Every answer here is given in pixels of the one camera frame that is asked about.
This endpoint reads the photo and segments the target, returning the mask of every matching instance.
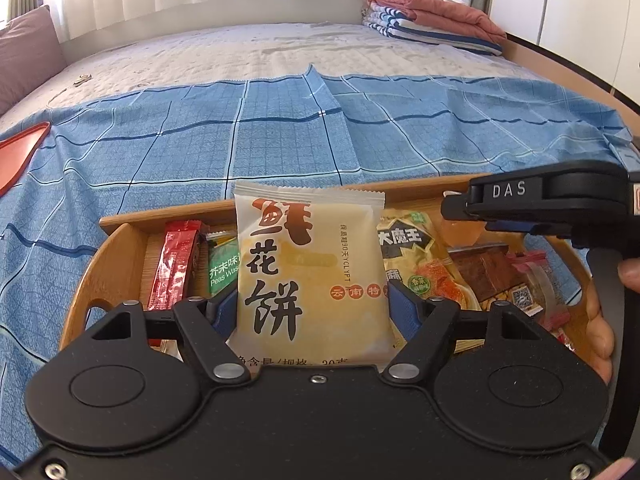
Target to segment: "black label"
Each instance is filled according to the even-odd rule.
[[[382,257],[386,259],[402,256],[402,247],[411,249],[415,244],[425,249],[431,242],[431,237],[412,225],[396,220],[389,229],[378,231],[378,240]]]
[[[505,180],[495,184],[484,184],[482,203],[491,202],[532,202],[542,199],[542,179],[540,177]]]

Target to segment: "bed sheet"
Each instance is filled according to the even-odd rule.
[[[313,64],[341,76],[449,75],[537,78],[501,58],[475,56],[450,46],[414,45],[384,38],[362,25],[282,23],[242,25],[165,36],[80,60],[0,117],[0,132],[50,107],[170,85],[221,79],[273,78],[302,73]],[[75,88],[82,74],[92,79]]]
[[[106,239],[101,216],[229,198],[239,178],[336,186],[571,158],[638,167],[615,110],[553,83],[381,70],[136,89],[46,108],[0,134],[53,124],[0,198],[0,461],[37,447],[22,394],[56,353],[74,289]]]

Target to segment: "qr code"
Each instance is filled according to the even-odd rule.
[[[400,281],[402,281],[402,276],[400,276],[400,271],[398,269],[389,269],[386,272],[386,278],[388,280],[400,280]]]
[[[512,290],[511,296],[513,297],[513,304],[520,310],[527,310],[530,306],[533,305],[533,298],[531,297],[528,286],[523,286],[521,288]]]

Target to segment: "blue and white striped blanket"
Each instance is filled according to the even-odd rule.
[[[22,395],[106,239],[101,216],[233,196],[237,179],[338,186],[572,158],[639,167],[618,114],[546,81],[322,76],[145,89],[43,110],[50,134],[0,198],[0,460],[37,448]]]
[[[502,47],[497,43],[453,34],[439,28],[417,25],[409,20],[402,11],[393,7],[382,7],[375,3],[369,4],[369,9],[364,12],[362,24],[388,38],[427,44],[447,44],[475,54],[491,54],[492,56],[502,54]]]

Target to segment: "pillow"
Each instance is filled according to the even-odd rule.
[[[0,116],[66,67],[49,7],[0,29]]]

